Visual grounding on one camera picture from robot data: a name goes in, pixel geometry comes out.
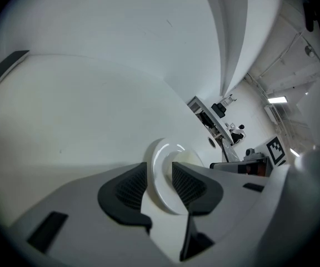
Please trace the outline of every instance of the table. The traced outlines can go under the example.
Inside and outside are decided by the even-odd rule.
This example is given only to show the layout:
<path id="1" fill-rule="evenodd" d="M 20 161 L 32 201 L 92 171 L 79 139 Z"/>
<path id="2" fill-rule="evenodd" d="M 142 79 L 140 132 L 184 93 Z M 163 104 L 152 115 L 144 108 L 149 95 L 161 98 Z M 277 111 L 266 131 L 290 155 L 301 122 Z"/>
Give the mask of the table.
<path id="1" fill-rule="evenodd" d="M 216 129 L 223 135 L 223 137 L 226 140 L 228 140 L 231 144 L 234 144 L 231 133 L 227 128 L 226 124 L 221 120 L 221 118 L 219 118 L 216 112 L 212 108 L 207 107 L 199 97 L 195 96 L 188 103 L 188 107 L 190 107 L 190 109 L 194 113 L 198 112 L 199 110 L 202 110 L 211 119 Z"/>
<path id="2" fill-rule="evenodd" d="M 227 162 L 239 162 L 240 158 L 235 152 L 233 146 L 231 146 L 230 142 L 226 139 L 222 139 L 223 151 L 227 156 Z"/>
<path id="3" fill-rule="evenodd" d="M 0 84 L 0 223 L 10 226 L 74 179 L 149 164 L 164 137 L 190 145 L 205 167 L 222 161 L 220 146 L 163 80 L 90 58 L 27 57 Z M 166 212 L 151 179 L 142 213 L 153 221 L 152 240 L 178 262 L 187 216 Z"/>

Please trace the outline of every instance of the ceiling light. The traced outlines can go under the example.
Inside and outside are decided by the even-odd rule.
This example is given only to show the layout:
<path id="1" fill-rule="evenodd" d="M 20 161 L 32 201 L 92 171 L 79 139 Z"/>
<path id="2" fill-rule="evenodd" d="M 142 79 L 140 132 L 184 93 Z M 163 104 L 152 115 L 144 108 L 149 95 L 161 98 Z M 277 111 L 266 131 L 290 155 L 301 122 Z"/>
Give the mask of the ceiling light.
<path id="1" fill-rule="evenodd" d="M 293 150 L 293 149 L 290 149 L 291 150 L 291 152 L 294 154 L 294 155 L 296 155 L 297 157 L 299 157 L 299 154 L 297 153 L 297 152 L 295 152 L 295 150 Z"/>
<path id="2" fill-rule="evenodd" d="M 277 97 L 268 99 L 271 104 L 275 103 L 287 103 L 286 97 Z"/>

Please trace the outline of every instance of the desk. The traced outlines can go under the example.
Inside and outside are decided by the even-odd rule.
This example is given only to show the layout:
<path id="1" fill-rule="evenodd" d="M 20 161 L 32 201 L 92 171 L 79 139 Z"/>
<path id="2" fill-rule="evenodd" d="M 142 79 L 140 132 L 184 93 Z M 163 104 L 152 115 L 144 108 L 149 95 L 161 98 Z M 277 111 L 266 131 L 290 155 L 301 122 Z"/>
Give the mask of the desk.
<path id="1" fill-rule="evenodd" d="M 233 146 L 227 141 L 226 139 L 222 139 L 223 150 L 225 155 L 227 156 L 228 162 L 239 162 L 240 158 L 238 157 L 237 153 L 235 152 Z"/>
<path id="2" fill-rule="evenodd" d="M 197 113 L 199 110 L 202 110 L 211 119 L 216 129 L 223 135 L 223 137 L 226 140 L 228 140 L 231 144 L 234 144 L 231 133 L 229 132 L 229 129 L 227 128 L 226 124 L 221 120 L 221 118 L 219 118 L 216 112 L 212 108 L 207 107 L 199 97 L 195 96 L 190 101 L 190 103 L 188 103 L 188 107 L 194 113 Z"/>

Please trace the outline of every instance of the ceiling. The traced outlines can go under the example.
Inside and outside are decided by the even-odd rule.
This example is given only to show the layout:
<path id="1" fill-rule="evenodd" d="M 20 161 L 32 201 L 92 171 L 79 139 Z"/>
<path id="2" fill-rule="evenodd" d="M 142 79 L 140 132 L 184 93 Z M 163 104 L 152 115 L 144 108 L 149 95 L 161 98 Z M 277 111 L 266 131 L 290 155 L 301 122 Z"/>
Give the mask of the ceiling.
<path id="1" fill-rule="evenodd" d="M 320 30 L 305 27 L 304 0 L 283 0 L 281 12 L 262 52 L 249 70 L 268 97 L 286 96 L 288 103 L 275 105 L 283 118 L 289 142 L 301 153 L 315 141 L 297 104 L 320 80 Z M 314 56 L 307 55 L 307 46 Z"/>

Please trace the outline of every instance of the air conditioner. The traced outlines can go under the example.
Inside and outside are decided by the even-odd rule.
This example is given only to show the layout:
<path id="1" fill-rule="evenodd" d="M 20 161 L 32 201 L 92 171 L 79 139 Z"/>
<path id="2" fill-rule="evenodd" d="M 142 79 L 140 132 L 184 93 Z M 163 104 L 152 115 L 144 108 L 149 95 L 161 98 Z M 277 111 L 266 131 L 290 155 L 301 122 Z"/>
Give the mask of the air conditioner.
<path id="1" fill-rule="evenodd" d="M 264 109 L 265 109 L 267 115 L 269 116 L 270 120 L 274 124 L 278 125 L 278 123 L 280 122 L 279 121 L 280 117 L 279 117 L 278 113 L 276 112 L 275 108 L 273 107 L 273 105 L 266 105 L 264 107 Z"/>

